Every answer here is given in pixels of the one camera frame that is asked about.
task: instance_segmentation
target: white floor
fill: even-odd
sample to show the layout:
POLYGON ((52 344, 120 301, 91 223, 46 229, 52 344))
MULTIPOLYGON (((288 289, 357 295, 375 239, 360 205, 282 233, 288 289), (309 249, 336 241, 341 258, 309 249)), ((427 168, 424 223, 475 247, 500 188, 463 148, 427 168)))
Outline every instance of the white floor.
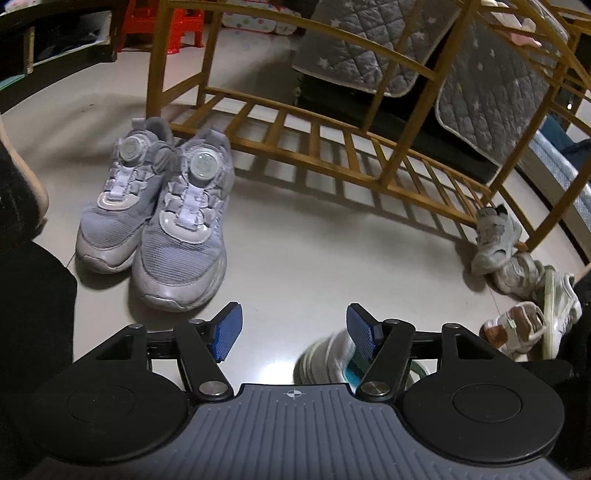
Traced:
MULTIPOLYGON (((224 30, 212 84, 291 102, 297 86, 289 67, 293 48, 286 37, 224 30)), ((202 57, 203 49, 193 47, 169 56, 166 86, 197 72, 202 57)), ((79 281, 76 358, 128 323, 170 329, 194 315, 150 310, 130 291, 128 273, 100 276, 73 261, 79 215, 101 190, 111 145, 129 130, 131 117, 144 114, 148 61, 147 53, 121 53, 117 62, 74 74, 3 115, 14 145, 50 195, 38 243, 79 281)), ((179 102, 194 102, 194 94, 179 102)), ((169 108, 165 116, 182 110, 169 108)), ((262 133, 253 126, 251 134, 262 133)), ((295 135, 283 141, 299 140, 295 135)), ((339 152, 328 142, 323 149, 339 152)), ((425 210, 273 161, 235 153, 235 163, 239 178, 224 222, 228 273, 199 313, 209 319, 229 301, 242 304, 242 334, 221 365, 235 388, 245 382, 290 383, 302 351, 344 328, 351 302, 378 319, 397 317, 418 330, 438 330, 454 321, 474 331, 515 303, 469 273, 473 231, 464 233, 425 210)), ((533 219, 543 217, 543 204, 519 175, 511 177, 508 188, 533 219)), ((534 256, 563 271, 583 266, 560 229, 534 256)), ((169 362, 157 370, 178 381, 169 362)))

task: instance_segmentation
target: gray sneaker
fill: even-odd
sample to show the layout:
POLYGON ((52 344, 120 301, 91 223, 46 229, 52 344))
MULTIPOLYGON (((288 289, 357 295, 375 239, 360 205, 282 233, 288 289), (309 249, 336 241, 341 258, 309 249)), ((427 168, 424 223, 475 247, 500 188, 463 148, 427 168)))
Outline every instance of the gray sneaker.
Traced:
POLYGON ((132 124, 133 130, 113 148, 102 193, 80 220, 76 256, 98 273, 117 273, 131 266, 168 164, 177 155, 166 120, 134 119, 132 124))
POLYGON ((234 183, 230 143, 215 127, 183 144, 178 163, 132 269, 143 301, 169 312, 197 308, 219 289, 226 273, 222 217, 234 183))
POLYGON ((476 214, 478 252, 472 260, 474 275, 487 275, 503 267, 513 254, 522 232, 503 205, 486 207, 476 214))

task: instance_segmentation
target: gray quilted mattress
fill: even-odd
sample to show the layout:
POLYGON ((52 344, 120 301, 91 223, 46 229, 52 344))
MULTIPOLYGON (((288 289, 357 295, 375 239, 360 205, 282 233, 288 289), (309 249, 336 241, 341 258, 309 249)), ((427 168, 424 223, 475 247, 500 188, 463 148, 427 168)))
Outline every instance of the gray quilted mattress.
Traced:
MULTIPOLYGON (((530 0, 563 38, 554 17, 530 0)), ((414 0, 321 0, 313 20, 350 31, 388 48, 398 42, 414 0)), ((424 64, 458 14, 453 0, 428 0, 404 54, 424 64)), ((371 51, 307 31, 295 55, 299 72, 339 85, 376 91, 388 61, 371 51)), ((398 66, 386 95, 402 96, 418 74, 398 66)), ((435 113, 443 128, 501 165, 536 112, 548 84, 505 40, 473 22, 440 89, 435 113)))
MULTIPOLYGON (((548 168, 560 186, 564 190, 569 188, 570 183, 579 172, 540 131, 537 131, 531 140, 530 149, 548 168)), ((574 208, 591 231, 591 187, 589 184, 585 185, 583 191, 574 201, 574 208)))

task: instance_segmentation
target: wooden slat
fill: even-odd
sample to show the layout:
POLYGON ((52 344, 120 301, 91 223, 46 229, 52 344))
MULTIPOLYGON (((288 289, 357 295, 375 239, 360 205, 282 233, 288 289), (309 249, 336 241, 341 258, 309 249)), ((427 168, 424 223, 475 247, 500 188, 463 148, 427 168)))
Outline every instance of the wooden slat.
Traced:
POLYGON ((544 238, 552 231, 566 210, 573 204, 575 198, 579 196, 587 182, 591 179, 591 155, 583 166, 579 169, 579 174, 571 182, 570 187, 564 192, 564 195, 556 202, 554 208, 548 216, 542 221, 540 226, 530 234, 525 244, 527 248, 533 250, 544 238))
POLYGON ((435 79, 427 81, 427 85, 423 89, 404 130, 400 134, 398 145, 388 160, 388 166, 380 175, 379 181, 383 186, 389 185, 394 174, 400 167, 402 159, 408 154, 408 150, 423 126, 423 123, 439 94, 439 89, 449 74, 449 70, 456 59, 456 54, 462 46, 462 41, 465 37, 468 25, 472 22, 474 13, 477 11, 479 5, 480 3, 477 0, 465 2, 463 4, 460 14, 445 42, 445 46, 437 59, 435 65, 437 76, 435 79))
POLYGON ((320 158, 320 124, 315 120, 310 122, 308 155, 314 158, 320 158))
POLYGON ((349 168, 354 171, 361 171, 359 169, 359 160, 357 158, 357 152, 355 151, 355 145, 353 144, 351 132, 348 130, 343 130, 343 136, 345 138, 345 151, 347 152, 349 168))
POLYGON ((388 160, 386 160, 386 155, 384 155, 382 145, 380 145, 380 143, 375 138, 371 138, 370 140, 372 145, 374 146, 375 155, 378 158, 379 164, 382 167, 382 169, 384 169, 386 164, 388 163, 388 160))
POLYGON ((222 100, 222 98, 222 95, 215 95, 213 98, 207 101, 205 105, 199 107, 193 115, 187 118, 183 122, 183 125, 185 125, 186 127, 199 128, 204 123, 209 112, 212 111, 213 107, 215 107, 220 102, 220 100, 222 100))
POLYGON ((456 192, 458 198, 460 199, 460 202, 464 206, 464 210, 466 211, 466 213, 469 215, 472 215, 473 217, 476 217, 476 212, 474 210, 474 207, 472 206, 470 201, 468 201, 466 195, 464 194, 464 192, 462 191, 460 186, 457 184, 456 179, 452 175, 450 175, 449 173, 447 174, 447 177, 450 179, 450 181, 453 185, 454 191, 456 192))
MULTIPOLYGON (((417 24, 418 18, 423 11, 423 6, 426 0, 416 0, 413 6, 413 10, 411 11, 410 16, 404 22, 404 28, 402 29, 402 33, 396 45, 394 46, 394 50, 404 54, 404 50, 408 45, 408 39, 415 31, 415 26, 417 24)), ((398 62, 390 61, 388 62, 388 67, 384 72, 384 76, 378 85, 378 90, 374 94, 374 98, 372 99, 371 105, 369 106, 369 110, 365 115, 365 119, 363 120, 363 126, 361 130, 366 132, 370 129, 371 125, 374 122, 374 118, 376 113, 378 112, 378 108, 380 103, 382 103, 382 99, 384 98, 384 93, 386 93, 386 88, 394 75, 396 68, 398 67, 398 62)))
POLYGON ((513 213, 521 222, 521 225, 523 225, 523 228, 525 228, 527 234, 531 236, 534 233, 534 227, 525 215, 524 211, 521 209, 521 207, 518 205, 518 203, 515 201, 515 199, 511 196, 511 194, 506 190, 504 186, 501 186, 499 188, 499 193, 503 197, 504 201, 507 202, 507 205, 509 205, 511 210, 513 210, 513 213))
POLYGON ((508 14, 508 15, 515 15, 515 16, 520 16, 523 17, 523 13, 518 9, 518 8, 513 8, 513 7, 489 7, 489 6, 484 6, 482 5, 480 7, 480 11, 481 12, 489 12, 489 13, 493 13, 493 12, 498 12, 500 14, 508 14))
MULTIPOLYGON (((194 128, 185 127, 184 125, 171 124, 171 128, 177 136, 182 138, 190 138, 195 134, 194 128)), ((246 138, 235 137, 230 139, 230 141, 232 143, 232 148, 236 150, 253 155, 264 156, 271 158, 272 160, 278 160, 290 165, 294 165, 296 167, 302 167, 308 170, 316 171, 339 180, 348 181, 356 185, 369 188, 375 192, 383 193, 412 203, 413 205, 425 208, 436 214, 456 220, 460 223, 463 223, 464 225, 473 228, 476 226, 473 216, 466 215, 454 207, 437 202, 419 193, 411 192, 408 189, 394 184, 390 184, 388 187, 383 187, 375 178, 365 173, 354 172, 349 168, 323 161, 318 158, 312 158, 309 155, 305 155, 300 152, 284 150, 282 148, 272 148, 261 142, 255 142, 246 138)))
POLYGON ((413 164, 411 164, 408 157, 404 156, 402 158, 402 162, 404 163, 404 166, 407 168, 407 172, 410 175, 410 178, 413 181, 414 186, 416 187, 417 191, 421 195, 425 195, 425 197, 429 197, 429 195, 427 195, 427 191, 425 190, 425 186, 422 184, 421 180, 418 178, 417 172, 414 170, 413 164))
POLYGON ((204 73, 205 77, 202 81, 202 86, 199 87, 197 93, 197 106, 201 106, 205 102, 205 87, 209 84, 209 77, 212 72, 213 56, 216 52, 217 37, 220 28, 222 27, 222 17, 223 14, 221 12, 215 12, 212 15, 212 23, 207 31, 207 43, 205 44, 205 53, 203 54, 203 63, 201 66, 201 71, 204 73))
POLYGON ((542 55, 542 56, 552 59, 556 62, 564 61, 564 58, 562 58, 560 55, 557 55, 556 53, 552 53, 548 50, 545 50, 543 46, 540 48, 537 48, 537 47, 534 47, 533 45, 529 45, 529 44, 518 46, 518 45, 515 45, 513 42, 511 42, 511 43, 513 44, 514 48, 537 53, 538 55, 542 55))
POLYGON ((279 110, 277 112, 277 117, 275 117, 275 121, 269 128, 267 132, 267 136, 265 138, 265 143, 270 147, 276 147, 279 143, 279 139, 281 138, 281 131, 283 130, 283 124, 285 123, 285 117, 287 116, 287 112, 285 110, 279 110))
MULTIPOLYGON (((385 138, 385 137, 382 137, 380 135, 376 135, 371 132, 363 132, 360 128, 358 128, 354 125, 347 124, 347 123, 341 122, 339 120, 335 120, 331 117, 321 115, 319 113, 310 112, 309 110, 304 110, 303 108, 299 108, 299 107, 296 107, 293 105, 288 105, 286 103, 277 102, 276 100, 269 100, 267 98, 259 97, 256 95, 250 95, 248 93, 242 93, 242 92, 237 92, 235 90, 229 90, 229 89, 218 88, 218 87, 206 87, 205 91, 206 91, 206 93, 209 93, 211 95, 221 94, 226 98, 231 98, 231 99, 239 100, 242 102, 253 102, 257 105, 266 106, 266 107, 272 108, 274 110, 283 109, 283 110, 286 110, 291 115, 306 119, 310 122, 316 121, 316 122, 319 122, 319 123, 324 124, 324 125, 331 127, 331 128, 341 129, 341 130, 346 129, 359 137, 367 138, 368 140, 371 140, 371 141, 376 140, 380 144, 382 144, 386 147, 392 148, 393 150, 396 149, 396 146, 397 146, 397 143, 393 140, 390 140, 389 138, 385 138)), ((471 179, 467 175, 464 175, 463 173, 460 173, 460 172, 454 170, 453 168, 448 167, 447 165, 444 165, 443 163, 433 160, 432 158, 430 158, 420 152, 409 149, 408 155, 410 157, 414 157, 414 158, 428 161, 434 168, 437 168, 438 170, 450 172, 453 175, 455 175, 456 177, 461 178, 462 180, 471 183, 472 185, 474 185, 478 189, 481 189, 481 190, 484 189, 483 191, 488 190, 488 187, 486 185, 482 185, 481 183, 477 182, 474 179, 471 179)))
POLYGON ((552 101, 552 103, 550 103, 550 109, 591 137, 591 127, 583 122, 579 117, 570 113, 566 108, 560 106, 555 101, 552 101))
POLYGON ((423 160, 423 164, 425 165, 425 168, 427 169, 427 171, 429 172, 429 175, 431 176, 431 178, 433 179, 433 183, 435 184, 435 186, 437 187, 437 191, 439 192, 439 195, 441 195, 441 198, 443 199, 443 201, 450 207, 453 207, 453 203, 451 198, 449 198, 449 195, 447 194, 447 192, 445 191, 445 188, 443 187, 442 183, 439 181, 439 179, 437 178, 437 175, 435 174, 435 172, 433 171, 433 168, 431 165, 429 165, 428 162, 423 160))
POLYGON ((587 90, 591 90, 591 78, 589 77, 587 71, 585 71, 584 67, 581 65, 581 62, 579 62, 579 59, 574 54, 577 47, 576 43, 578 42, 578 38, 571 37, 571 39, 569 39, 569 43, 567 44, 556 32, 556 30, 548 22, 544 21, 538 11, 531 5, 530 0, 514 0, 514 3, 517 8, 519 8, 527 17, 534 21, 538 27, 538 30, 543 32, 543 35, 550 40, 550 43, 560 51, 562 56, 565 57, 565 63, 567 63, 569 67, 572 68, 582 79, 585 88, 587 90))
POLYGON ((174 87, 165 90, 160 97, 160 102, 162 106, 166 106, 171 103, 173 100, 176 100, 182 94, 188 92, 191 88, 196 87, 197 85, 203 83, 205 80, 205 72, 199 72, 198 74, 189 77, 186 80, 183 80, 181 83, 176 84, 174 87))
POLYGON ((470 194, 472 195, 472 198, 478 205, 478 208, 484 208, 484 205, 482 204, 480 197, 476 194, 475 190, 471 187, 471 185, 465 182, 462 182, 462 184, 465 185, 468 190, 470 190, 470 194))
POLYGON ((581 82, 581 80, 576 79, 573 76, 570 76, 570 75, 567 74, 567 75, 564 76, 564 79, 565 80, 568 80, 569 82, 573 82, 575 85, 578 85, 581 88, 585 88, 585 85, 583 85, 583 82, 581 82))
POLYGON ((240 111, 236 114, 236 116, 232 118, 232 121, 230 121, 230 123, 224 130, 224 134, 230 140, 234 139, 234 137, 238 133, 238 130, 240 130, 240 127, 246 121, 248 114, 251 112, 254 106, 254 102, 245 103, 244 106, 240 109, 240 111))
POLYGON ((526 32, 525 30, 519 30, 517 28, 506 27, 504 25, 497 25, 497 24, 493 24, 493 23, 489 23, 489 26, 491 29, 493 29, 497 32, 503 32, 503 33, 508 33, 508 34, 515 33, 517 35, 522 35, 524 37, 533 38, 534 40, 546 41, 546 42, 551 43, 551 40, 546 35, 544 35, 542 33, 526 32))
POLYGON ((268 20, 275 20, 277 22, 294 25, 295 27, 305 28, 320 33, 327 34, 331 38, 338 40, 345 40, 348 43, 357 45, 366 50, 373 51, 377 55, 381 55, 388 60, 394 60, 409 69, 418 72, 428 79, 435 78, 435 72, 428 69, 425 65, 414 61, 405 55, 402 55, 391 48, 380 45, 379 43, 363 38, 359 35, 347 32, 340 28, 331 27, 324 23, 307 18, 294 17, 293 15, 283 14, 274 10, 259 9, 254 7, 245 7, 243 5, 223 4, 220 2, 203 2, 197 0, 169 0, 169 4, 174 8, 184 8, 189 10, 205 10, 212 12, 226 12, 229 14, 241 14, 249 17, 266 18, 268 20))
POLYGON ((162 89, 164 87, 164 71, 168 38, 174 10, 169 8, 168 0, 162 0, 156 16, 152 53, 150 54, 150 68, 148 69, 148 92, 146 94, 146 118, 160 116, 162 113, 162 89))

